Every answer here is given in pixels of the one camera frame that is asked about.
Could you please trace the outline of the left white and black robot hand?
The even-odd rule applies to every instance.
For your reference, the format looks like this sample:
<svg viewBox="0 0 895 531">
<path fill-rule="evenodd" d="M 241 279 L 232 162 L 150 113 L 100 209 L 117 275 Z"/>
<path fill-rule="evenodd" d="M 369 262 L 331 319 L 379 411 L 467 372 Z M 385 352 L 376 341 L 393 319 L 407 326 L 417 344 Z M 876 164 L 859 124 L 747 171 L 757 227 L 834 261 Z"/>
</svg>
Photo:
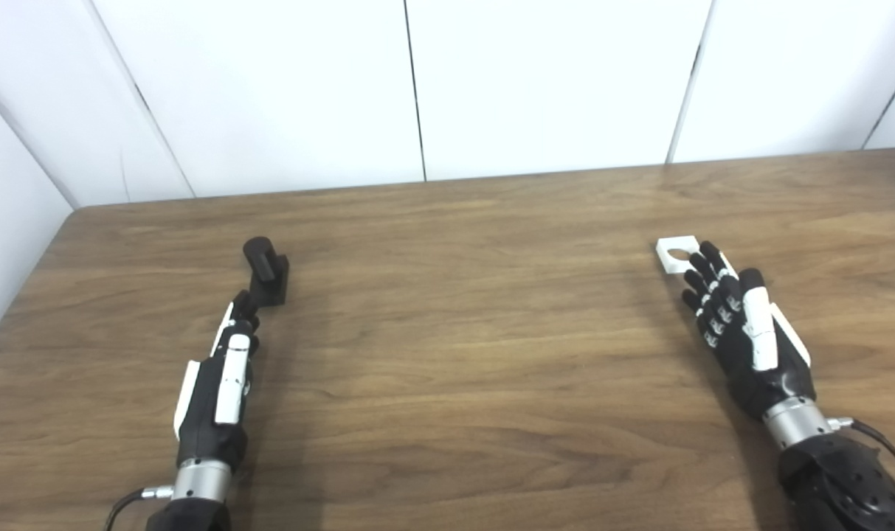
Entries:
<svg viewBox="0 0 895 531">
<path fill-rule="evenodd" d="M 241 290 L 227 306 L 207 358 L 190 361 L 173 417 L 177 467 L 218 461 L 234 473 L 245 460 L 249 436 L 243 426 L 259 346 L 258 306 Z"/>
</svg>

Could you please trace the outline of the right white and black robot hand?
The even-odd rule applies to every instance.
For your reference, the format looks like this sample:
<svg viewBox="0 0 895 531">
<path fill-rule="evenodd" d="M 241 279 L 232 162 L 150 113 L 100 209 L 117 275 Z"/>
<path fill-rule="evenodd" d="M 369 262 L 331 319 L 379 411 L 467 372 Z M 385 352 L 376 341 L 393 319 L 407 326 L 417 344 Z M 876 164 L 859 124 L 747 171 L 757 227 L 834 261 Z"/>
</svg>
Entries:
<svg viewBox="0 0 895 531">
<path fill-rule="evenodd" d="M 816 400 L 810 360 L 775 316 L 763 273 L 736 272 L 709 240 L 690 254 L 681 299 L 698 336 L 726 377 L 728 393 L 752 419 L 781 401 Z"/>
</svg>

